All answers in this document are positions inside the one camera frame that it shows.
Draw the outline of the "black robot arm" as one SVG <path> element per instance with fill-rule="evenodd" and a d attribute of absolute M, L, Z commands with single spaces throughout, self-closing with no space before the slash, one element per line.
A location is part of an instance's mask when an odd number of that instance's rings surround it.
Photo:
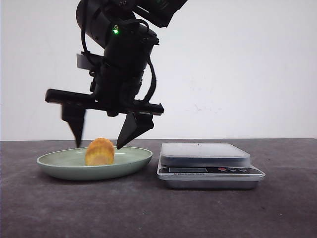
<path fill-rule="evenodd" d="M 62 107 L 66 121 L 80 146 L 87 109 L 105 111 L 108 116 L 126 114 L 117 139 L 117 149 L 154 127 L 153 117 L 164 112 L 161 104 L 152 104 L 157 78 L 141 100 L 135 97 L 142 85 L 150 54 L 159 39 L 149 28 L 167 27 L 173 15 L 184 5 L 182 0 L 82 0 L 76 9 L 81 41 L 93 39 L 104 49 L 99 56 L 87 48 L 77 55 L 77 66 L 92 77 L 90 93 L 49 89 L 45 100 Z"/>

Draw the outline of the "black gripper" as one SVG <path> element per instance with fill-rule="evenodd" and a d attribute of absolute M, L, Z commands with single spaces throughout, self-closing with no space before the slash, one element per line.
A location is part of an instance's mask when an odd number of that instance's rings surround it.
<path fill-rule="evenodd" d="M 161 115 L 161 104 L 151 104 L 156 89 L 152 70 L 150 88 L 144 99 L 137 100 L 146 66 L 153 69 L 150 54 L 159 44 L 157 37 L 93 37 L 104 48 L 102 56 L 82 52 L 91 63 L 88 70 L 93 78 L 90 94 L 48 89 L 45 101 L 61 105 L 61 118 L 67 122 L 76 148 L 81 146 L 86 109 L 106 111 L 110 117 L 127 114 L 117 139 L 116 148 L 154 128 L 153 115 Z"/>

